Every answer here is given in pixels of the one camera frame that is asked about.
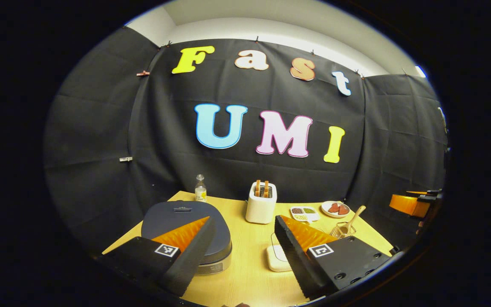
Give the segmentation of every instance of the white wall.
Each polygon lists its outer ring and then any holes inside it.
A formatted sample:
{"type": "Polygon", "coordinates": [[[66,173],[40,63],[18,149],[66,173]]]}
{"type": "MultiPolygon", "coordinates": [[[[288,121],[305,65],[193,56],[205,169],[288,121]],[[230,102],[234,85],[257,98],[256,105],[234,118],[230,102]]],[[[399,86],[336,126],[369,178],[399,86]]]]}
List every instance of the white wall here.
{"type": "Polygon", "coordinates": [[[364,76],[388,74],[374,60],[361,52],[327,35],[278,21],[255,18],[218,18],[176,26],[164,8],[158,7],[131,21],[128,27],[141,33],[156,45],[168,41],[181,43],[198,39],[234,38],[278,43],[312,51],[316,55],[341,64],[351,70],[359,70],[364,76]]]}

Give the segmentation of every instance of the screw hole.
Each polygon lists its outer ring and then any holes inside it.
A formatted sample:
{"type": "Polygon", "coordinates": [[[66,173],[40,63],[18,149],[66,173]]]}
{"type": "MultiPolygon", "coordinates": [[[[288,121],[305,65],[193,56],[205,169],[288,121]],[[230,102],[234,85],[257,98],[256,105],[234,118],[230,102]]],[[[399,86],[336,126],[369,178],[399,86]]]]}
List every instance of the screw hole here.
{"type": "Polygon", "coordinates": [[[335,279],[342,279],[344,277],[346,277],[346,273],[338,273],[335,275],[335,279]]]}

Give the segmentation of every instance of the spoon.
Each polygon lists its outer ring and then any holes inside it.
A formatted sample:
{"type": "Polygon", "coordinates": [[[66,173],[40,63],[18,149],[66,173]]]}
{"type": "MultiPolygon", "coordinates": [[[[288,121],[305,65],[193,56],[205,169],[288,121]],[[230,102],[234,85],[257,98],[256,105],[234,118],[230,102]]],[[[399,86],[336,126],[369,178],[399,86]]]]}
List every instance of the spoon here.
{"type": "Polygon", "coordinates": [[[363,210],[365,210],[365,209],[366,209],[365,206],[360,206],[357,209],[357,212],[355,212],[355,215],[351,218],[351,220],[349,222],[347,222],[346,225],[339,227],[342,231],[342,235],[341,235],[342,237],[346,237],[348,235],[349,230],[351,229],[351,225],[353,224],[353,221],[355,221],[355,218],[357,216],[359,216],[359,214],[361,214],[361,212],[363,212],[363,210]]]}

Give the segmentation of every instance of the pink letter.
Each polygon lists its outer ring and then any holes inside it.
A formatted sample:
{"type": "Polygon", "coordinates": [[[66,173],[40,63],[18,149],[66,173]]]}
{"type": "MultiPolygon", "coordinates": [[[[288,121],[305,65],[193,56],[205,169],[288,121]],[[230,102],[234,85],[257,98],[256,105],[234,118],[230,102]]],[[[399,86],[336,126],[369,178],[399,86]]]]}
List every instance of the pink letter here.
{"type": "Polygon", "coordinates": [[[287,152],[288,155],[297,158],[308,157],[308,151],[306,150],[308,129],[314,122],[310,117],[297,116],[289,126],[289,129],[285,129],[280,113],[263,111],[260,116],[265,120],[265,127],[263,140],[261,145],[257,146],[256,152],[263,155],[274,153],[274,148],[272,147],[272,138],[274,138],[280,155],[284,153],[289,143],[293,141],[291,149],[287,152]]]}

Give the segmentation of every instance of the bottle label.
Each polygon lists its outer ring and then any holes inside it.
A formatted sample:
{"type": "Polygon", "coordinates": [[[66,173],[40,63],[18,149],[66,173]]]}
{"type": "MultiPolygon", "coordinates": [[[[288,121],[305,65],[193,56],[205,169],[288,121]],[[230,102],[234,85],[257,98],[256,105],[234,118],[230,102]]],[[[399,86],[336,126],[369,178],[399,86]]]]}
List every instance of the bottle label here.
{"type": "Polygon", "coordinates": [[[197,202],[206,202],[206,190],[205,189],[203,189],[203,190],[197,189],[194,192],[196,194],[197,202]]]}

